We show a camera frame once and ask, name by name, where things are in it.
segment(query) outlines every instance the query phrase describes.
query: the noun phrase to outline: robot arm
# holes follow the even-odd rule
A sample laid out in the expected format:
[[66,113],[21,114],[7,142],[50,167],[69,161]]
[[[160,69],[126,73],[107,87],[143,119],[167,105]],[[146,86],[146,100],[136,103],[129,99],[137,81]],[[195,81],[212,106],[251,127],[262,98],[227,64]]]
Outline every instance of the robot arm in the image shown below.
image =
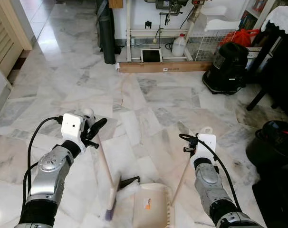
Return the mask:
[[196,173],[195,187],[205,213],[212,219],[216,228],[263,228],[242,213],[232,202],[222,186],[218,167],[212,164],[213,156],[211,157],[206,148],[202,149],[199,145],[195,150],[197,142],[203,139],[206,144],[209,145],[207,142],[210,142],[215,145],[216,137],[208,134],[199,134],[198,138],[190,135],[180,137],[190,142],[184,151],[191,153],[191,165]]
[[64,191],[65,178],[74,159],[81,152],[85,152],[87,146],[99,146],[90,140],[106,122],[104,118],[95,123],[92,111],[87,111],[84,116],[64,115],[61,131],[65,141],[39,160],[38,174],[23,205],[19,224],[15,228],[53,227]]

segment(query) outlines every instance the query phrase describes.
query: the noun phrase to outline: cardboard box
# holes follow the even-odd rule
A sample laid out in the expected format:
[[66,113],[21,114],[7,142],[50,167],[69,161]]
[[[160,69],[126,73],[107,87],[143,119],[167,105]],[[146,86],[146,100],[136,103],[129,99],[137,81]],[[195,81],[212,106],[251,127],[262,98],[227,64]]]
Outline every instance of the cardboard box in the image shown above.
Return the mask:
[[211,61],[152,62],[152,63],[117,63],[115,68],[120,73],[157,73],[207,71]]
[[249,54],[248,63],[245,68],[248,70],[261,51],[261,47],[247,47],[247,49],[249,50]]

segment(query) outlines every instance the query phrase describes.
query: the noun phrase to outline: louvered door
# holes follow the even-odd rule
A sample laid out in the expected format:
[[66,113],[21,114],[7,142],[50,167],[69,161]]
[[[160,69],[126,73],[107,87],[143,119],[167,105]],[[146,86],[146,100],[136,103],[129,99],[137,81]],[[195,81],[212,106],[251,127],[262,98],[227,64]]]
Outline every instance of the louvered door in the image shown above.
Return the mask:
[[8,76],[21,52],[22,46],[0,6],[0,70],[5,76]]

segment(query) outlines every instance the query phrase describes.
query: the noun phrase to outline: dustpan label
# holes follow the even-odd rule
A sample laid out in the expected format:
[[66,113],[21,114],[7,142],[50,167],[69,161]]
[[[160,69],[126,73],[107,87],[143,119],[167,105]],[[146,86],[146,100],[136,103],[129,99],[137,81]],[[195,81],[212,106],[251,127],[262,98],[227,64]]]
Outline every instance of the dustpan label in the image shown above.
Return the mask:
[[143,203],[144,203],[144,209],[150,210],[152,199],[151,198],[144,198]]

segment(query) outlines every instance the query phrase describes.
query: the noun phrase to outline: dustpan handle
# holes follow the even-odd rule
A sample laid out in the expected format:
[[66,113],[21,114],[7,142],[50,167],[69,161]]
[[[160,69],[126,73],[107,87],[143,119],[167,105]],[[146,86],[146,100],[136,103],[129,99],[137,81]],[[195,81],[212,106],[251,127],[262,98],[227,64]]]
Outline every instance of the dustpan handle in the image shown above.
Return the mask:
[[114,181],[112,180],[112,177],[111,177],[111,173],[110,173],[107,161],[106,161],[105,153],[104,153],[104,150],[103,150],[99,135],[97,135],[97,140],[98,140],[97,143],[100,144],[100,147],[98,148],[98,150],[99,150],[99,156],[101,158],[101,162],[103,163],[103,165],[104,165],[104,167],[106,169],[106,174],[107,174],[107,177],[108,177],[109,182],[110,182],[110,187],[114,188],[115,187]]
[[187,170],[187,168],[188,168],[189,163],[190,163],[190,159],[187,160],[187,163],[186,163],[186,166],[185,166],[185,168],[184,168],[182,177],[180,178],[180,181],[179,181],[177,190],[176,190],[176,192],[175,192],[175,194],[174,194],[174,196],[173,196],[173,200],[172,200],[172,203],[171,203],[171,206],[172,206],[172,207],[173,207],[173,206],[175,205],[175,203],[176,203],[176,199],[177,199],[177,196],[178,196],[178,194],[179,194],[179,191],[181,190],[181,186],[182,186],[182,183],[183,183],[183,180],[184,180],[184,176],[185,176],[185,174],[186,174],[186,170]]

